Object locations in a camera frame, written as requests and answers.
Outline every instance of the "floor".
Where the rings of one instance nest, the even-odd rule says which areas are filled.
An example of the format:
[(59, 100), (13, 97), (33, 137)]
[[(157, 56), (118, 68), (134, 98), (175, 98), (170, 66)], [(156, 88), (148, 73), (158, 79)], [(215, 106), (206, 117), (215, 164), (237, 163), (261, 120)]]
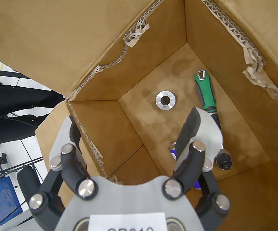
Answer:
[[(0, 70), (3, 71), (13, 71), (10, 67), (0, 63)], [(32, 79), (25, 79), (25, 78), (13, 78), (13, 77), (0, 77), (0, 82), (3, 85), (12, 85), (12, 86), (22, 86), (22, 87), (27, 87), (27, 88), (35, 88), (35, 89), (43, 89), (43, 90), (50, 90), (49, 88), (39, 84), (38, 82), (32, 80)], [(27, 114), (32, 114), (35, 116), (42, 116), (45, 114), (48, 114), (51, 112), (51, 108), (40, 108), (40, 107), (35, 107), (33, 109), (24, 109), (15, 112), (17, 115), (27, 115)], [(40, 151), (40, 146), (38, 144), (36, 136), (29, 137), (26, 139), (23, 139), (21, 141), (13, 141), (13, 142), (8, 142), (8, 143), (2, 143), (0, 144), (0, 156), (1, 153), (7, 154), (7, 160), (8, 163), (5, 165), (2, 165), (1, 167), (3, 169), (19, 165), (21, 163), (39, 158), (42, 156), (41, 151)], [(47, 175), (47, 169), (45, 167), (44, 161), (41, 161), (39, 163), (35, 164), (38, 176), (40, 179), (40, 182), (45, 179)], [(17, 173), (12, 173), (10, 174), (11, 181), (13, 183), (13, 186), (18, 186), (17, 183), (17, 178), (16, 178)], [(25, 199), (23, 194), (21, 193), (21, 190), (18, 186), (18, 188), (15, 189), (17, 197), (19, 199), (19, 202), (22, 203)], [(25, 203), (22, 206), (23, 211), (28, 209), (27, 203)]]

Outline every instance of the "metal washer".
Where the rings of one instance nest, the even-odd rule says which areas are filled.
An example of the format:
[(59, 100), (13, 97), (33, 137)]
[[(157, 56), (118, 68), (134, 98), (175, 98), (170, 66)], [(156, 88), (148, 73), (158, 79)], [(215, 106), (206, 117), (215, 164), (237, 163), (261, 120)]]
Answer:
[[(165, 100), (164, 98), (168, 98), (169, 103), (164, 102)], [(161, 110), (170, 110), (171, 108), (174, 107), (175, 103), (176, 103), (176, 97), (170, 91), (161, 91), (156, 96), (156, 105)]]
[(167, 218), (168, 231), (186, 231), (184, 225), (176, 218)]

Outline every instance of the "black cable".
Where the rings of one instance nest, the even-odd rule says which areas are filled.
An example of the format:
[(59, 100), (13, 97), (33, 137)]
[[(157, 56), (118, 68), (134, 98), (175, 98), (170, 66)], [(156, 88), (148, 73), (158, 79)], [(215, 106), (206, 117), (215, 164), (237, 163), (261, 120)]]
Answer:
[[(20, 140), (20, 142), (22, 143), (22, 145), (23, 145), (24, 149), (25, 149), (25, 150), (26, 150), (26, 152), (28, 153), (28, 150), (26, 149), (26, 147), (25, 147), (24, 143), (22, 142), (22, 140)], [(38, 169), (37, 169), (37, 167), (36, 167), (36, 166), (34, 166), (34, 167), (35, 167), (35, 169), (36, 169), (37, 173), (39, 174), (39, 176), (40, 176), (40, 178), (41, 178), (42, 182), (44, 182), (44, 180), (42, 179), (42, 176), (40, 175), (40, 173), (39, 173), (39, 171), (38, 171)]]
[(33, 126), (32, 124), (29, 124), (29, 123), (27, 123), (27, 122), (24, 122), (24, 121), (15, 120), (15, 119), (10, 119), (10, 118), (6, 118), (6, 117), (0, 117), (0, 118), (1, 118), (1, 119), (6, 119), (6, 120), (11, 120), (11, 121), (22, 122), (22, 123), (25, 123), (25, 124), (27, 124), (27, 125), (29, 125), (29, 126), (32, 126), (33, 128), (36, 128), (36, 129), (37, 129), (37, 127), (35, 127), (35, 126)]

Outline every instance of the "corrugated cardboard edge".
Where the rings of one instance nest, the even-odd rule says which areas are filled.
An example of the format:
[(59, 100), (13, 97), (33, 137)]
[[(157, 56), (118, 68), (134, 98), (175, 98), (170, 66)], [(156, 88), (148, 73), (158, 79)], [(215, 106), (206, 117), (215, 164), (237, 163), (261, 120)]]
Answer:
[(215, 3), (213, 3), (211, 0), (201, 1), (243, 48), (245, 62), (247, 65), (249, 65), (249, 67), (243, 71), (243, 74), (246, 75), (252, 84), (263, 87), (273, 99), (278, 99), (278, 88), (263, 70), (266, 62), (256, 47), (239, 29), (239, 27), (223, 11), (221, 11)]
[[(108, 65), (97, 65), (95, 69), (87, 76), (87, 78), (80, 84), (80, 86), (73, 91), (73, 93), (67, 98), (67, 103), (70, 107), (71, 112), (73, 113), (74, 118), (76, 119), (77, 123), (79, 124), (84, 137), (91, 149), (91, 151), (97, 152), (96, 149), (93, 146), (93, 143), (88, 139), (88, 136), (84, 132), (84, 129), (82, 127), (81, 122), (79, 121), (76, 112), (74, 111), (74, 108), (71, 104), (71, 101), (76, 97), (78, 92), (84, 87), (84, 85), (94, 78), (95, 74), (102, 72), (104, 69), (110, 68), (118, 63), (123, 59), (123, 57), (126, 54), (126, 51), (128, 49), (127, 43), (129, 41), (129, 36), (134, 35), (136, 29), (142, 28), (146, 24), (147, 17), (152, 13), (152, 11), (157, 8), (157, 6), (162, 2), (163, 0), (157, 0), (150, 8), (140, 17), (138, 22), (134, 24), (130, 30), (125, 34), (124, 36), (124, 50), (122, 51), (121, 55), (117, 60), (112, 62)], [(252, 82), (254, 85), (258, 85), (263, 87), (268, 91), (270, 96), (273, 99), (278, 99), (278, 88), (275, 86), (275, 84), (268, 78), (267, 74), (263, 70), (264, 65), (266, 62), (258, 52), (258, 50), (255, 48), (255, 46), (252, 44), (252, 42), (248, 39), (247, 36), (238, 28), (238, 26), (223, 12), (221, 9), (213, 3), (211, 0), (201, 0), (206, 7), (209, 9), (209, 11), (223, 24), (223, 26), (228, 30), (228, 32), (232, 35), (232, 37), (241, 45), (244, 52), (244, 58), (246, 64), (249, 65), (245, 71), (243, 71), (243, 74), (246, 75), (246, 77)], [(105, 173), (105, 170), (103, 168), (103, 162), (99, 160), (99, 157), (97, 155), (94, 155), (96, 158), (97, 163), (99, 164), (103, 174), (106, 178), (108, 176)]]

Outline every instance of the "metal bolt head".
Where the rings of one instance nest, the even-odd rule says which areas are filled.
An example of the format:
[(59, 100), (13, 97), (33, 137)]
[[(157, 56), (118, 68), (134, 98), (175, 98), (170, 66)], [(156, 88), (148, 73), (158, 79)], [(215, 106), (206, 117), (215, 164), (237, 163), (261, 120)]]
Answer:
[(78, 188), (78, 194), (83, 197), (89, 197), (93, 194), (95, 190), (95, 184), (91, 179), (83, 180)]
[(30, 198), (29, 207), (36, 210), (43, 204), (43, 201), (44, 198), (41, 194), (35, 194)]
[(175, 179), (169, 179), (164, 184), (165, 192), (172, 198), (177, 198), (182, 194), (182, 187)]
[(205, 151), (205, 145), (201, 141), (194, 141), (192, 143), (192, 147), (197, 150), (198, 152)]
[(57, 168), (59, 166), (61, 166), (61, 157), (60, 156), (53, 157), (50, 161), (50, 168)]
[(62, 154), (68, 154), (72, 151), (73, 147), (74, 146), (71, 143), (67, 143), (64, 146), (62, 146), (61, 153)]
[(227, 211), (230, 208), (230, 201), (225, 195), (218, 195), (216, 198), (216, 204), (224, 211)]

